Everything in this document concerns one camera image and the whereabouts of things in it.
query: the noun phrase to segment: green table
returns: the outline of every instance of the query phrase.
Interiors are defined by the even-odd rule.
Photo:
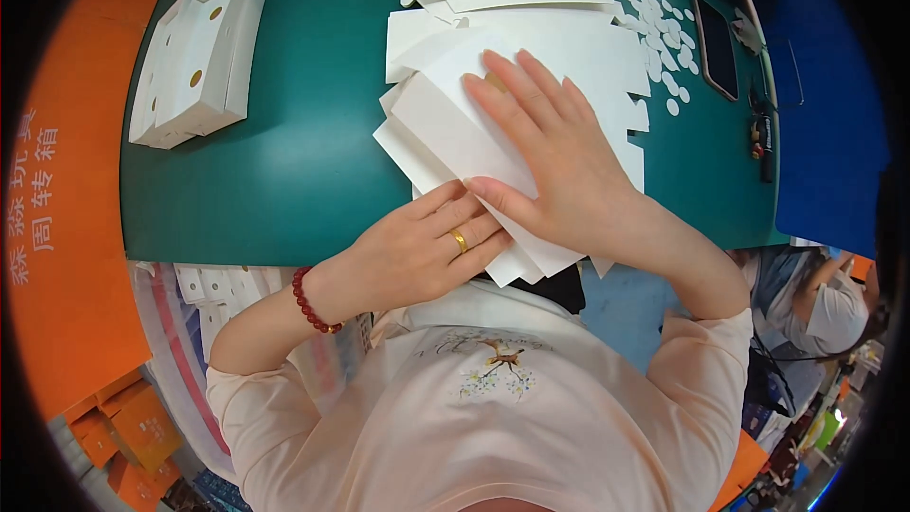
[[[732,18],[728,1],[709,1]],[[312,265],[410,200],[408,179],[371,137],[389,88],[386,19],[399,0],[266,0],[249,117],[160,151],[128,143],[127,127],[152,31],[173,2],[155,7],[127,99],[120,194],[130,259]],[[761,84],[760,66],[735,50],[745,93],[753,76]],[[646,192],[723,248],[786,241],[774,230],[774,186],[759,183],[748,154],[745,96],[730,103],[701,75],[676,78],[692,102],[672,117],[657,85],[651,132],[634,139]]]

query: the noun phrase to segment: pink t-shirt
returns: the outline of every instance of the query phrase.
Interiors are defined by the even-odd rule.
[[[290,364],[209,369],[254,510],[457,512],[495,497],[562,511],[706,510],[736,451],[748,310],[664,321],[647,375],[553,302],[488,283],[386,317],[324,416]]]

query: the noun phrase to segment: gold ring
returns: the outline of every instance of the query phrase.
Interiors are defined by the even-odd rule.
[[[468,242],[464,241],[464,236],[458,230],[449,230],[449,233],[452,234],[452,237],[455,238],[455,241],[458,242],[458,246],[461,247],[461,254],[464,256],[468,253]]]

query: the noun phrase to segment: woman's left hand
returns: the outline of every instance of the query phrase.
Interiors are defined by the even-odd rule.
[[[458,230],[469,250],[451,230]],[[511,237],[480,201],[451,181],[391,211],[337,256],[303,278],[327,324],[370,311],[431,301],[483,271]]]

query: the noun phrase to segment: black phone screen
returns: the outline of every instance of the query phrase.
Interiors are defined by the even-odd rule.
[[[725,91],[733,101],[739,98],[736,82],[734,44],[726,18],[704,0],[695,0],[697,26],[704,52],[702,70],[711,86]]]

